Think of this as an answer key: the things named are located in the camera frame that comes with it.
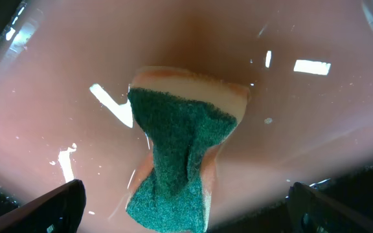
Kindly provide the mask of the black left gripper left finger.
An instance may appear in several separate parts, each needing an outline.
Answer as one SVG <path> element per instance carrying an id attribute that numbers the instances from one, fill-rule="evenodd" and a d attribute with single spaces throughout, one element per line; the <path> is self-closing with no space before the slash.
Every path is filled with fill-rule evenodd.
<path id="1" fill-rule="evenodd" d="M 0 233 L 77 233 L 85 205 L 84 184 L 74 179 L 0 216 Z"/>

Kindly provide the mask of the green and orange sponge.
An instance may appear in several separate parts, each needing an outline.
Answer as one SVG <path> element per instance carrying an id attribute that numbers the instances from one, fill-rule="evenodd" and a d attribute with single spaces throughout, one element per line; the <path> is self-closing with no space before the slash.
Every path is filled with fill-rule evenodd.
<path id="1" fill-rule="evenodd" d="M 126 212 L 158 232 L 205 232 L 216 157 L 242 121 L 249 89 L 175 67 L 139 69 L 128 100 L 152 141 Z"/>

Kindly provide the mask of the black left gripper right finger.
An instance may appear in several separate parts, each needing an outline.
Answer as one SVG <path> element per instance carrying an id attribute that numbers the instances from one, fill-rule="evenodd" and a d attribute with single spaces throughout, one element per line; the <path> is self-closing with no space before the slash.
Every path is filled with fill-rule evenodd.
<path id="1" fill-rule="evenodd" d="M 373 220 L 303 183 L 290 187 L 286 204 L 295 232 L 373 232 Z"/>

